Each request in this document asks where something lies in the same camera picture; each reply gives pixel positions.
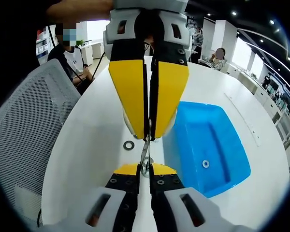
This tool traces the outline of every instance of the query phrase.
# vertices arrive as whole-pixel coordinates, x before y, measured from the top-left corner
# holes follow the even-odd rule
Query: white mesh chair
[[[0,108],[0,184],[31,228],[37,225],[49,156],[79,98],[52,59],[32,71]]]

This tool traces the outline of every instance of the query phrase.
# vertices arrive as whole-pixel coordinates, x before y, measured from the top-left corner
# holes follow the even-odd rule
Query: blue plastic basin
[[[209,198],[250,175],[241,140],[221,107],[180,102],[174,130],[185,187]]]

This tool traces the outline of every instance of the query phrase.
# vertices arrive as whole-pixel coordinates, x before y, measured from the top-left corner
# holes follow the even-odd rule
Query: ceiling
[[[288,60],[288,57],[290,58],[290,0],[284,0],[283,3],[269,0],[189,0],[186,12],[196,19],[203,17],[214,21],[225,19],[238,28],[257,32],[276,41],[284,48],[260,35],[247,31],[242,33],[239,30],[238,36],[242,40],[272,54],[290,69],[290,60]],[[262,54],[255,47],[251,48],[261,58],[264,57],[264,62],[276,70],[290,85],[290,72],[283,65],[271,56]]]

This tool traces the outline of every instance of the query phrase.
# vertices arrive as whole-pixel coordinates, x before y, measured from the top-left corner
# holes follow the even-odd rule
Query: green plant
[[[84,44],[84,40],[77,40],[76,45],[77,46],[82,46]]]

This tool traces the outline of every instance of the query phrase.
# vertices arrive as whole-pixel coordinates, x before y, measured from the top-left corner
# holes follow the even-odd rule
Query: white desk
[[[151,58],[145,61],[149,73]],[[188,66],[190,77],[181,100],[221,106],[242,141],[251,167],[246,180],[211,200],[230,222],[256,228],[276,209],[288,186],[288,163],[281,139],[265,109],[238,80],[197,64]],[[133,150],[123,149],[126,140],[134,141]],[[162,143],[160,139],[150,149],[154,161],[164,164]],[[122,106],[106,68],[76,104],[54,145],[42,191],[43,224],[65,218],[68,208],[90,188],[105,186],[114,169],[139,162],[143,145],[124,124]],[[141,177],[135,232],[156,231],[150,199],[149,179]]]

